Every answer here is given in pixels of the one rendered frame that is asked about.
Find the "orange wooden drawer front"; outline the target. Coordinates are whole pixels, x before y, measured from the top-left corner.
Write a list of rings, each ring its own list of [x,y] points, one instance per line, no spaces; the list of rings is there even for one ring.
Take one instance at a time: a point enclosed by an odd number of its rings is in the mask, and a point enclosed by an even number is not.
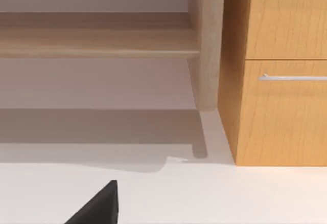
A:
[[[248,59],[327,59],[327,0],[251,0]]]
[[[236,164],[327,166],[327,81],[259,76],[327,76],[327,60],[248,60]]]

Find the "pale wooden open shelf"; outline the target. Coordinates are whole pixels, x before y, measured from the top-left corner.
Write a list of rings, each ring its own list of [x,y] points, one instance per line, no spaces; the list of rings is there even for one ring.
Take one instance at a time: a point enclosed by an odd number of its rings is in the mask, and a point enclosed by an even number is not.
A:
[[[224,0],[186,12],[0,12],[0,58],[187,59],[196,107],[218,101]]]

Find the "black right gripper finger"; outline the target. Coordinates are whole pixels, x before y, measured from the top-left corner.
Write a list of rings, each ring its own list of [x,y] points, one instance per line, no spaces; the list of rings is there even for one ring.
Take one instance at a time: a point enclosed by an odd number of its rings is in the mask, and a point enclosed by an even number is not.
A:
[[[110,181],[64,224],[118,224],[118,182]]]

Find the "orange wooden cupboard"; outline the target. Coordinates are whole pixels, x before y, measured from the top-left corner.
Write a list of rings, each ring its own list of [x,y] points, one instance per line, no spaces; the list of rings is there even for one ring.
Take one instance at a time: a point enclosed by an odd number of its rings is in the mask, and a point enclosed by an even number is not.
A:
[[[224,0],[218,110],[236,164],[251,0]]]

